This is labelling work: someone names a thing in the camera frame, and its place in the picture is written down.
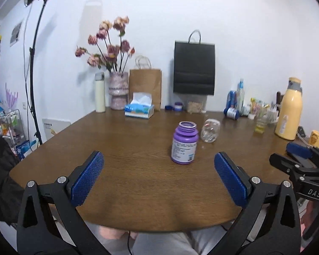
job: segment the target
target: brown tabletop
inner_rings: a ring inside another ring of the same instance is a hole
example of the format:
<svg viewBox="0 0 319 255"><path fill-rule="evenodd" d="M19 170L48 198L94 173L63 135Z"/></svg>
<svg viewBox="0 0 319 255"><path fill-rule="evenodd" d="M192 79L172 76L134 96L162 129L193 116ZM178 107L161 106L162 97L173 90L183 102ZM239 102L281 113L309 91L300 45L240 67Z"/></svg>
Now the brown tabletop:
<svg viewBox="0 0 319 255"><path fill-rule="evenodd" d="M200 131L208 118L221 122L214 143L199 140L194 161L170 159L172 137L180 121ZM186 231L236 218L235 206L214 169L214 156L225 151L249 176L280 184L287 175L269 164L284 154L286 140L273 127L254 133L254 121L224 118L221 112L188 114L155 112L148 120L125 117L123 111L92 112L22 160L10 176L22 187L68 176L93 150L104 154L104 169L85 203L77 207L86 221L131 231Z"/></svg>

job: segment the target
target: purple bottle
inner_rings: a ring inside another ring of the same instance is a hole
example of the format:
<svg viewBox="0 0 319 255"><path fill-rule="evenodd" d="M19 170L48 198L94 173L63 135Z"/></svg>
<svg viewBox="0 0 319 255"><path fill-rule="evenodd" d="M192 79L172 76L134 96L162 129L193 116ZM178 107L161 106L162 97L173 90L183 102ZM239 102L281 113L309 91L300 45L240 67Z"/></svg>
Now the purple bottle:
<svg viewBox="0 0 319 255"><path fill-rule="evenodd" d="M194 160L199 132L193 122L180 122L172 140L171 159L186 165Z"/></svg>

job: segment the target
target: bottle label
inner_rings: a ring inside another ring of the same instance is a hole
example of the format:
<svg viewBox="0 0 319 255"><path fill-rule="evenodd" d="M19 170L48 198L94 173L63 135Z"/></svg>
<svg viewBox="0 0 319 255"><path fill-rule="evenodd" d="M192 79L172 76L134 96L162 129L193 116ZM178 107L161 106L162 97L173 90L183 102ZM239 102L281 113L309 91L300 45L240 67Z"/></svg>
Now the bottle label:
<svg viewBox="0 0 319 255"><path fill-rule="evenodd" d="M236 109L235 108L229 108L227 111L227 117L235 120L236 118Z"/></svg>
<svg viewBox="0 0 319 255"><path fill-rule="evenodd" d="M280 131L279 131L280 134L283 134L285 132L287 121L288 121L288 116L285 115L281 123Z"/></svg>
<svg viewBox="0 0 319 255"><path fill-rule="evenodd" d="M195 152L196 152L197 142L195 143L182 143L172 140L172 149L171 149L171 157L172 159L182 162L188 163L194 160Z"/></svg>

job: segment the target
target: bolt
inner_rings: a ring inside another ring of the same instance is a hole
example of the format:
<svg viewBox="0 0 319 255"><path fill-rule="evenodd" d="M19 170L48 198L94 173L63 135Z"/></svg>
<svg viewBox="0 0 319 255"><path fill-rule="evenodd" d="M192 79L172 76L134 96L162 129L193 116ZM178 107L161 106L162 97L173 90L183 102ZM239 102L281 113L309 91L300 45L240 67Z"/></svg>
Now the bolt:
<svg viewBox="0 0 319 255"><path fill-rule="evenodd" d="M252 177L252 182L255 184L259 184L261 182L261 180L260 180L260 178L254 176L254 177Z"/></svg>
<svg viewBox="0 0 319 255"><path fill-rule="evenodd" d="M33 180L29 181L29 182L27 183L27 186L28 186L28 187L33 187L33 186L34 186L34 181L33 181Z"/></svg>
<svg viewBox="0 0 319 255"><path fill-rule="evenodd" d="M58 183L64 183L66 181L66 177L65 176L61 176L58 178Z"/></svg>
<svg viewBox="0 0 319 255"><path fill-rule="evenodd" d="M284 186L288 188L288 187L291 186L291 184L289 183L289 181L286 181L286 180L285 180L285 181L284 181Z"/></svg>

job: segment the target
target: yellow thermos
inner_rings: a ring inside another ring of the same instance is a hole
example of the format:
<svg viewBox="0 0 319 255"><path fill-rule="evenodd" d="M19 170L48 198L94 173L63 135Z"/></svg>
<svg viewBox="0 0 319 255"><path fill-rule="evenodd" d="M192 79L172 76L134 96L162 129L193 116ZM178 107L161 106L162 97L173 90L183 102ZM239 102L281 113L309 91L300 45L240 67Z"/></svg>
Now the yellow thermos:
<svg viewBox="0 0 319 255"><path fill-rule="evenodd" d="M287 91L282 98L279 121L275 133L281 138L294 140L300 123L302 112L301 80L290 77Z"/></svg>

